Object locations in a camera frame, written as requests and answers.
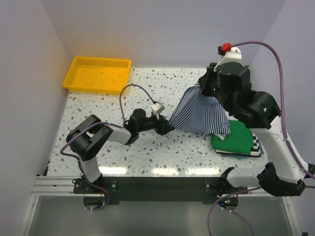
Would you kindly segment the green tank top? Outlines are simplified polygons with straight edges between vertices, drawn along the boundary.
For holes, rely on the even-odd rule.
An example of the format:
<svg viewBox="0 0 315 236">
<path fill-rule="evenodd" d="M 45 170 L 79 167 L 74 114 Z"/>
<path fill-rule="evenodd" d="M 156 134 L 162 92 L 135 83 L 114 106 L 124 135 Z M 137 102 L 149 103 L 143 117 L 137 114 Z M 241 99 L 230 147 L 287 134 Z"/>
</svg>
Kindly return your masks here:
<svg viewBox="0 0 315 236">
<path fill-rule="evenodd" d="M 253 134 L 250 129 L 237 120 L 229 120 L 230 131 L 224 140 L 214 135 L 211 139 L 212 148 L 215 150 L 227 151 L 249 155 L 253 147 Z"/>
</svg>

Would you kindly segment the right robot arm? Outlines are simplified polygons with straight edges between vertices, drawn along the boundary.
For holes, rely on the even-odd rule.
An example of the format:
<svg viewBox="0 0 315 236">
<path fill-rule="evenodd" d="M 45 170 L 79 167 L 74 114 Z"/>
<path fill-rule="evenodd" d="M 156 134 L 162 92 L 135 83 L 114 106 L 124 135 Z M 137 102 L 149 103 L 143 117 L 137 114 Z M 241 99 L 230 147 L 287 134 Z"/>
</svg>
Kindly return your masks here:
<svg viewBox="0 0 315 236">
<path fill-rule="evenodd" d="M 230 116 L 249 128 L 270 158 L 262 168 L 228 168 L 220 177 L 220 193 L 251 186 L 277 197 L 301 195 L 306 188 L 305 172 L 314 174 L 315 167 L 298 153 L 291 154 L 295 147 L 286 144 L 289 135 L 282 131 L 282 112 L 272 95 L 252 89 L 248 67 L 238 62 L 211 63 L 198 82 L 201 95 L 215 97 Z"/>
</svg>

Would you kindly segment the blue striped tank top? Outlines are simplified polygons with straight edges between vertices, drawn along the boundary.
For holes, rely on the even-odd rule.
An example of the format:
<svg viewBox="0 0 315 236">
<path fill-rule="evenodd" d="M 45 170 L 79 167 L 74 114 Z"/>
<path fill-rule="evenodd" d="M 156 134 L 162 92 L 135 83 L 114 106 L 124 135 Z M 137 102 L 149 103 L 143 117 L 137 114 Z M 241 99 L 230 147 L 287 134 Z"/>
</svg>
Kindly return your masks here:
<svg viewBox="0 0 315 236">
<path fill-rule="evenodd" d="M 216 98 L 204 96 L 200 92 L 199 83 L 185 90 L 169 124 L 176 130 L 192 133 L 195 137 L 214 134 L 224 140 L 231 133 L 225 110 Z"/>
</svg>

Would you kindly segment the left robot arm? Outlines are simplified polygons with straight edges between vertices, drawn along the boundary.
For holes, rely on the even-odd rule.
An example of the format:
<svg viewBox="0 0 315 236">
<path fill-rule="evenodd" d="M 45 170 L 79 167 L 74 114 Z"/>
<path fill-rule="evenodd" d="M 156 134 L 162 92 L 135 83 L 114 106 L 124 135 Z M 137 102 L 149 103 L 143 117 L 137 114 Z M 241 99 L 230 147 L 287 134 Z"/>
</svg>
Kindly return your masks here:
<svg viewBox="0 0 315 236">
<path fill-rule="evenodd" d="M 102 187 L 102 174 L 96 155 L 106 142 L 131 145 L 141 132 L 154 130 L 162 136 L 174 129 L 163 115 L 151 114 L 147 117 L 143 109 L 134 110 L 123 126 L 102 122 L 97 116 L 91 115 L 68 134 L 66 146 L 77 154 L 75 158 L 86 178 L 85 188 L 96 193 Z"/>
</svg>

